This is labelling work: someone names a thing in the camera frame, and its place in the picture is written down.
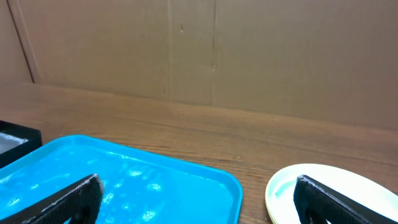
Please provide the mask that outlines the light blue plate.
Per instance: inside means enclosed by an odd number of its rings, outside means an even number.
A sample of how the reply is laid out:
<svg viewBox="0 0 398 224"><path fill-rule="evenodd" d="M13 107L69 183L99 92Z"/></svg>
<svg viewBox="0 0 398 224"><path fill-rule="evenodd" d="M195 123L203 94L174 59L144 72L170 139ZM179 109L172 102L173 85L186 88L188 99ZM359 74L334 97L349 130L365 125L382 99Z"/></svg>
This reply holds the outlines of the light blue plate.
<svg viewBox="0 0 398 224"><path fill-rule="evenodd" d="M359 174L323 164L295 164L277 171L269 180L265 199L277 223L299 223L294 205L297 177L307 175L387 218L397 221L397 195Z"/></svg>

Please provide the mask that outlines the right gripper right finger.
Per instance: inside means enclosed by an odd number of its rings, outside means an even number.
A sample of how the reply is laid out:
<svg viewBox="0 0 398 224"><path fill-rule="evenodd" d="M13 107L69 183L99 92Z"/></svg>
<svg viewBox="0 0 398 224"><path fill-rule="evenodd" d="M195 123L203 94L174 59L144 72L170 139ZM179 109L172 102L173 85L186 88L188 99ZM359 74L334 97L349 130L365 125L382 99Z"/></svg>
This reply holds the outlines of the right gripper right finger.
<svg viewBox="0 0 398 224"><path fill-rule="evenodd" d="M297 177L294 205L301 224L397 224L307 175Z"/></svg>

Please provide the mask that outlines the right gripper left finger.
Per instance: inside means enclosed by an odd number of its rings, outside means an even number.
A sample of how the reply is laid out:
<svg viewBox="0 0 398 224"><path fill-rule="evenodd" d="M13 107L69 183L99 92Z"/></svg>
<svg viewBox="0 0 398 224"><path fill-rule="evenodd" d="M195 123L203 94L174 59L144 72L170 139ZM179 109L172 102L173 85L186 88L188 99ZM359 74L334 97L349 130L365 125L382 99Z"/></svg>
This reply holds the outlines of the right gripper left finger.
<svg viewBox="0 0 398 224"><path fill-rule="evenodd" d="M94 224L104 185L90 174L43 200L1 220L1 224Z"/></svg>

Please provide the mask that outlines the yellow plate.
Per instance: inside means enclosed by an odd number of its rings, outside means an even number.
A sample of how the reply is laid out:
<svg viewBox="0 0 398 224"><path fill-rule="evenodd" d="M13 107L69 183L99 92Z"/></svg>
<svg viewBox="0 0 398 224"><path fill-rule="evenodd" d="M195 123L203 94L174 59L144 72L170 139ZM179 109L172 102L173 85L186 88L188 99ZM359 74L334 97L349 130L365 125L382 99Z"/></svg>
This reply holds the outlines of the yellow plate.
<svg viewBox="0 0 398 224"><path fill-rule="evenodd" d="M275 218L274 218L274 216L272 214L272 211L270 209L270 204L269 204L269 200L268 199L265 199L265 205L266 205L267 213L269 215L271 223L272 224L277 224L277 222L276 222L276 220L275 220Z"/></svg>

